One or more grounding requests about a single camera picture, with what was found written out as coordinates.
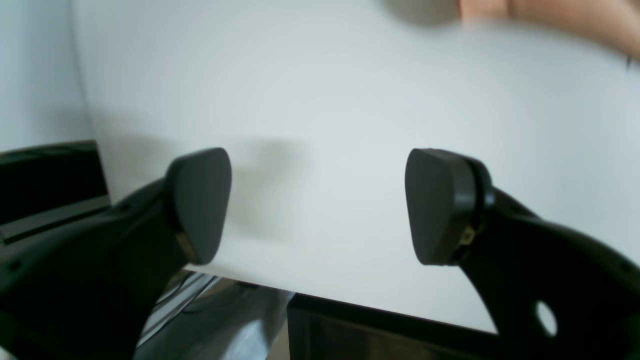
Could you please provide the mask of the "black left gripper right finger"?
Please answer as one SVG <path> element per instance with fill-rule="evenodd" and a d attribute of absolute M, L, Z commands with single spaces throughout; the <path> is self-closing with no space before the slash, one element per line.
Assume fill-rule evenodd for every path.
<path fill-rule="evenodd" d="M 414 253 L 462 270 L 515 360 L 637 360 L 639 267 L 542 219 L 479 160 L 414 148 L 405 168 Z"/>

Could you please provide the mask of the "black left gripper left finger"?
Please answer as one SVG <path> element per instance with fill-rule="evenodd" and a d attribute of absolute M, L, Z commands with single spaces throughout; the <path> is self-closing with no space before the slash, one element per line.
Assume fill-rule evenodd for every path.
<path fill-rule="evenodd" d="M 224 148 L 1 262 L 1 347 L 19 360 L 130 360 L 171 278 L 217 254 L 233 169 Z"/>

